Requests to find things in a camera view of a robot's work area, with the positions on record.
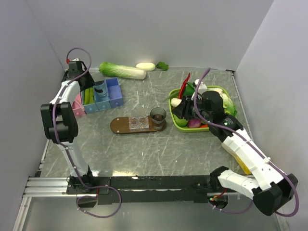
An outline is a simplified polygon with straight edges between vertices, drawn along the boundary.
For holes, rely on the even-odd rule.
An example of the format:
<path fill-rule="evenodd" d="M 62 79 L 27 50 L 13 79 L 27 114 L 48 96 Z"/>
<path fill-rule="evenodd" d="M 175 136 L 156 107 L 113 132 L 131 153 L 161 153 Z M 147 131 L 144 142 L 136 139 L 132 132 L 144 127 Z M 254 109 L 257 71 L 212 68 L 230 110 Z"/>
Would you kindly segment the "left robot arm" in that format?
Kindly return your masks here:
<path fill-rule="evenodd" d="M 50 103 L 42 104 L 42 117 L 46 138 L 56 144 L 63 153 L 70 169 L 69 185 L 90 193 L 95 181 L 89 165 L 77 144 L 78 124 L 73 112 L 73 102 L 82 90 L 94 85 L 94 80 L 83 61 L 67 60 L 61 88 Z"/>

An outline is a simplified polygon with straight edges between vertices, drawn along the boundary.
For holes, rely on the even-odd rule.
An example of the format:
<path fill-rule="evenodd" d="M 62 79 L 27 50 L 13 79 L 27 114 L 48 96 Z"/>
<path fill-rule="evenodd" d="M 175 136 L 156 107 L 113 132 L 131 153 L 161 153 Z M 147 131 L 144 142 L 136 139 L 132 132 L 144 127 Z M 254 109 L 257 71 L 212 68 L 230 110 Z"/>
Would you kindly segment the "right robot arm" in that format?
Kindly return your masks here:
<path fill-rule="evenodd" d="M 211 173 L 211 188 L 220 192 L 231 189 L 250 198 L 264 215 L 270 216 L 295 199 L 294 216 L 299 209 L 296 190 L 298 180 L 293 174 L 286 175 L 266 157 L 249 137 L 236 117 L 225 112 L 223 99 L 216 91 L 206 91 L 200 97 L 187 96 L 172 109 L 179 119 L 200 119 L 207 123 L 210 132 L 216 136 L 222 147 L 239 158 L 254 177 L 239 175 L 227 167 L 219 167 Z"/>

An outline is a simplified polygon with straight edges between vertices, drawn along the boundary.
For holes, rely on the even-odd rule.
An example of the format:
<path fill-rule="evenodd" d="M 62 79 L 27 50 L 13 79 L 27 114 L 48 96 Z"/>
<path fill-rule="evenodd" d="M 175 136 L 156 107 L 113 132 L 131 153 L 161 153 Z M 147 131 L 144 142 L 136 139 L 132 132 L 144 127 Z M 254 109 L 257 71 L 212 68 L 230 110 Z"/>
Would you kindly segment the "clear textured plastic holder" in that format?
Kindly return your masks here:
<path fill-rule="evenodd" d="M 133 116 L 128 118 L 128 127 L 130 131 L 149 130 L 148 116 Z"/>

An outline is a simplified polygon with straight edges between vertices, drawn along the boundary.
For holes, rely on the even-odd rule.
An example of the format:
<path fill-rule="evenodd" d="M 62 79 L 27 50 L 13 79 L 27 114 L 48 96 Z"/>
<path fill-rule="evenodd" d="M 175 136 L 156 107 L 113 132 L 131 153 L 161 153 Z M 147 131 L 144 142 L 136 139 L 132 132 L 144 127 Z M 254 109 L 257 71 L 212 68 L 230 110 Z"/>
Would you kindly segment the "frosted clear glass cup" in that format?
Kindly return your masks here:
<path fill-rule="evenodd" d="M 96 94 L 100 97 L 104 97 L 107 94 L 106 86 L 105 86 L 104 83 L 102 83 L 100 85 L 95 85 L 94 90 L 95 90 Z"/>

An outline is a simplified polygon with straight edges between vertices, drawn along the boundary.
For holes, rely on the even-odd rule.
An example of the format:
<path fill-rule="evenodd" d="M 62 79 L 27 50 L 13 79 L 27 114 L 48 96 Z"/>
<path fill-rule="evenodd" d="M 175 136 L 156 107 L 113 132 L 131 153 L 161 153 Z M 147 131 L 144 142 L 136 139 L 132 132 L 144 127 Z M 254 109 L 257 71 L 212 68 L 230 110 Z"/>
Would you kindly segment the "dark glass cup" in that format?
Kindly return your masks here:
<path fill-rule="evenodd" d="M 166 116 L 166 111 L 161 107 L 156 107 L 150 111 L 152 126 L 155 130 L 163 130 L 164 124 L 166 122 Z"/>

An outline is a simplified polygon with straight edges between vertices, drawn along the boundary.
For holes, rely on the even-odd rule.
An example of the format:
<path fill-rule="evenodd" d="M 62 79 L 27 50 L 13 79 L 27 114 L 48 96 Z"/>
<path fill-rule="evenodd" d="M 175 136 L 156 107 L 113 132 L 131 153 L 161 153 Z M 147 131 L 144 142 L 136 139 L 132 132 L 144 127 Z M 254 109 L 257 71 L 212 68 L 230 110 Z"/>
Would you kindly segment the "yellow cabbage by arm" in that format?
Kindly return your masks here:
<path fill-rule="evenodd" d="M 224 142 L 221 144 L 221 146 L 235 158 L 235 160 L 237 161 L 237 163 L 239 164 L 239 166 L 241 167 L 241 169 L 244 171 L 246 175 L 251 175 L 251 171 L 246 166 L 246 164 L 241 160 L 241 158 L 238 156 L 235 150 L 233 150 L 231 147 L 229 147 Z"/>

